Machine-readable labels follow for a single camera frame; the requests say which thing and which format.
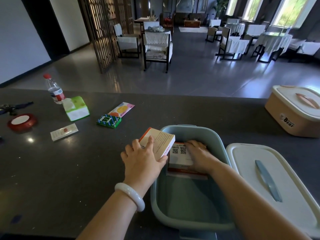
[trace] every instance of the white wall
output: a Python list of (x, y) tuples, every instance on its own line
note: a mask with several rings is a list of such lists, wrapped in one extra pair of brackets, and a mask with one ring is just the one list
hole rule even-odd
[(78, 0), (50, 0), (70, 51), (89, 43)]
[(21, 0), (0, 0), (0, 84), (50, 61)]

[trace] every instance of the white jade bangle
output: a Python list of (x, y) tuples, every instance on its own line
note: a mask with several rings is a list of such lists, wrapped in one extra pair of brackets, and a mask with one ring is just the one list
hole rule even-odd
[(143, 199), (129, 185), (126, 185), (124, 183), (117, 183), (114, 187), (114, 190), (121, 190), (122, 192), (126, 193), (136, 203), (137, 211), (141, 212), (144, 210), (145, 204)]

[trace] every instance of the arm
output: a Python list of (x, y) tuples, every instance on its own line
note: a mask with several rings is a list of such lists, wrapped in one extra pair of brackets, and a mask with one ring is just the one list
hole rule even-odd
[(245, 239), (310, 240), (230, 166), (211, 155), (205, 145), (193, 140), (186, 143), (186, 147), (194, 160), (193, 169), (210, 174), (222, 190)]
[[(140, 197), (144, 197), (168, 159), (167, 156), (163, 156), (156, 161), (152, 150), (153, 137), (150, 136), (145, 149), (141, 148), (136, 139), (132, 146), (127, 145), (125, 152), (121, 153), (125, 165), (123, 183), (133, 188)], [(124, 239), (136, 210), (137, 205), (126, 193), (115, 191), (77, 240)]]

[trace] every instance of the window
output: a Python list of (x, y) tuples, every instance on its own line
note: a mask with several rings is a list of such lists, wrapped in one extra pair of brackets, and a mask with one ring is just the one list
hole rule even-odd
[(271, 25), (300, 28), (316, 0), (281, 0)]
[(232, 16), (235, 12), (235, 8), (238, 0), (229, 0), (228, 8), (226, 9), (226, 15)]
[(242, 19), (254, 21), (258, 15), (263, 0), (248, 0)]

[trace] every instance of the beige storage box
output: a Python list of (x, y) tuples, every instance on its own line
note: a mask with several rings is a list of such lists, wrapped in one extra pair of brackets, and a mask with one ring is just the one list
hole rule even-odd
[(320, 94), (314, 90), (273, 86), (265, 108), (287, 133), (320, 137)]

